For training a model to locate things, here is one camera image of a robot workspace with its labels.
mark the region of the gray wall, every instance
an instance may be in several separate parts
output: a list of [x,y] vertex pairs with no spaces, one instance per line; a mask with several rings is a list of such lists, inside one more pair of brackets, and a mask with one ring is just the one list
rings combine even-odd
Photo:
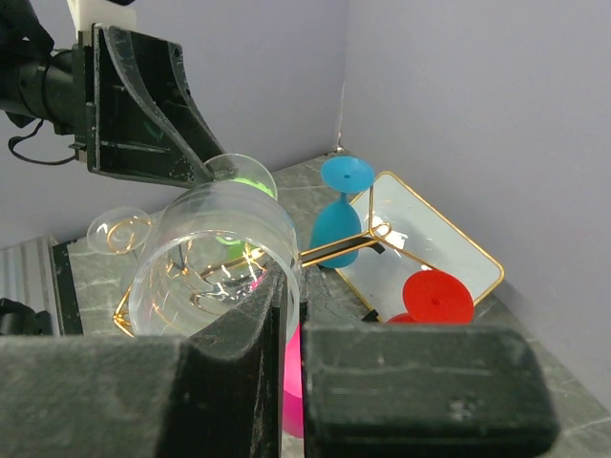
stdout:
[[507,270],[498,296],[611,406],[611,2],[352,0],[342,143]]
[[[65,0],[32,0],[58,46],[74,28]],[[271,169],[334,149],[348,0],[140,0],[139,30],[179,42],[193,96],[228,152]],[[0,141],[22,131],[0,115]],[[46,126],[20,151],[55,159],[68,138]],[[176,189],[95,177],[82,164],[42,167],[0,154],[0,247],[51,233],[84,235],[101,212],[162,208]]]

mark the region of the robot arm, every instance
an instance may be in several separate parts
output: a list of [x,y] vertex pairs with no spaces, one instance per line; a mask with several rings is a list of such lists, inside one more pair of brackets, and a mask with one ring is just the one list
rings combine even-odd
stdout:
[[[93,5],[121,11],[133,0],[113,2]],[[184,187],[209,179],[202,163],[223,150],[191,97],[180,45],[93,23],[109,10],[69,0],[78,41],[54,52],[28,0],[5,5],[0,110],[16,126],[50,121],[74,136],[71,148],[95,174]],[[117,22],[129,27],[135,18],[125,11]]]

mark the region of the gold tray rim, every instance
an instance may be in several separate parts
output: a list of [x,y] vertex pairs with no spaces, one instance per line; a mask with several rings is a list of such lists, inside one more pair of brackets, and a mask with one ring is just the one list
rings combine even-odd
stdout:
[[[493,256],[490,253],[488,253],[481,246],[479,246],[477,243],[475,243],[475,241],[473,239],[471,239],[467,234],[465,234],[461,229],[459,229],[453,222],[451,222],[449,219],[447,219],[441,212],[439,212],[435,207],[433,207],[430,203],[428,203],[422,196],[420,196],[418,193],[416,193],[410,187],[410,185],[408,183],[406,183],[403,179],[401,179],[401,177],[399,177],[396,173],[394,173],[394,172],[392,172],[390,170],[386,170],[384,172],[380,172],[378,174],[378,176],[375,178],[375,180],[373,181],[373,186],[371,188],[368,188],[365,191],[359,193],[356,197],[354,197],[350,201],[350,205],[353,205],[354,202],[356,202],[356,200],[358,200],[360,197],[362,197],[365,192],[370,191],[371,189],[375,190],[375,183],[376,183],[376,181],[380,177],[383,177],[383,176],[390,176],[390,177],[394,178],[395,180],[397,180],[401,186],[403,186],[410,193],[412,193],[414,196],[416,196],[422,203],[424,203],[427,207],[429,207],[431,210],[433,210],[436,215],[438,215],[441,219],[443,219],[446,223],[448,223],[452,227],[452,229],[454,229],[454,231],[456,231],[463,239],[468,241],[477,250],[479,250],[479,252],[482,255],[484,255],[496,267],[498,267],[498,270],[500,272],[498,278],[483,293],[481,293],[474,300],[474,306],[478,305],[497,286],[499,286],[503,282],[503,280],[505,279],[505,268],[502,266],[502,264],[500,262],[498,262],[495,258],[493,258]],[[370,311],[374,311],[375,310],[375,308],[371,305],[371,303],[360,293],[360,291],[357,289],[357,287],[349,280],[349,278],[343,272],[340,271],[340,269],[335,269],[335,272],[337,272],[337,274],[340,276],[340,278],[348,285],[348,287],[352,290],[354,295],[361,300],[361,302],[365,305],[366,308],[368,308]]]

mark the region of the marble countertop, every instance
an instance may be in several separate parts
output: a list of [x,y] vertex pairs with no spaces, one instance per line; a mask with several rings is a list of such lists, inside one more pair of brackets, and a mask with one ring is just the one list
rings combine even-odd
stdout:
[[[317,157],[274,173],[279,202],[293,219],[301,246],[307,246],[318,212],[337,198],[320,178],[320,167],[327,156]],[[80,239],[68,246],[83,333],[89,336],[124,336],[112,322],[113,312],[127,286],[125,274],[136,265],[135,256],[103,256],[91,251]],[[335,271],[326,270],[328,289],[334,299],[353,315],[369,311]],[[525,336],[537,354],[548,387],[553,394],[562,434],[548,458],[611,457],[611,415],[498,301],[489,296],[475,310],[476,323],[511,327]],[[303,456],[302,441],[285,437],[284,456]]]

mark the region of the gray marble surface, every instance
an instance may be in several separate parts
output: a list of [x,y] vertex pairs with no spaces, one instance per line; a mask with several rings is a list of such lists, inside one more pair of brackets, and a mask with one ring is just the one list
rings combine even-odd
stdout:
[[[318,157],[276,172],[279,202],[295,222],[299,242],[306,247],[317,213],[337,198],[320,178],[327,159]],[[70,245],[74,287],[86,335],[124,335],[114,327],[112,315],[135,266],[135,257],[103,256],[93,253],[84,239]],[[334,299],[357,317],[368,311],[334,271],[325,271]],[[500,324],[520,332],[535,350],[547,384],[554,396],[562,434],[547,458],[611,457],[611,415],[545,347],[528,333],[522,323],[490,296],[476,308],[476,323]],[[303,456],[303,442],[284,437],[283,456]]]

